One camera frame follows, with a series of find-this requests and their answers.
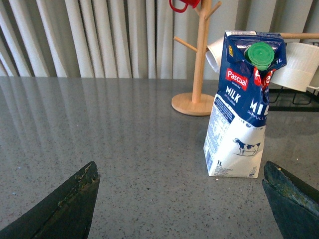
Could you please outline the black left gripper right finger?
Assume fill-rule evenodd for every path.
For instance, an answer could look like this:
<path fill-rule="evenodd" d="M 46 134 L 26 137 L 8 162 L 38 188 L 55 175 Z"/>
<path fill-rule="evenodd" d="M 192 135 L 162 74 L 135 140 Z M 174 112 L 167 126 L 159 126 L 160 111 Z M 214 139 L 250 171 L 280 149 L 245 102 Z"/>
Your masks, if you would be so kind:
<path fill-rule="evenodd" d="M 319 191 L 283 167 L 267 161 L 262 186 L 285 239 L 319 237 Z"/>

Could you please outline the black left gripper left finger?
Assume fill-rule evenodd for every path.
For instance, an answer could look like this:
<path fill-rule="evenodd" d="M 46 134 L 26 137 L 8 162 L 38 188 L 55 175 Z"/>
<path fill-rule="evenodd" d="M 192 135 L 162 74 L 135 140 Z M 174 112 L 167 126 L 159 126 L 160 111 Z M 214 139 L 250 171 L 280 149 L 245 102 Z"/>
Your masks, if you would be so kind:
<path fill-rule="evenodd" d="M 100 175 L 91 161 L 20 218 L 1 230 L 2 239 L 86 239 Z"/>

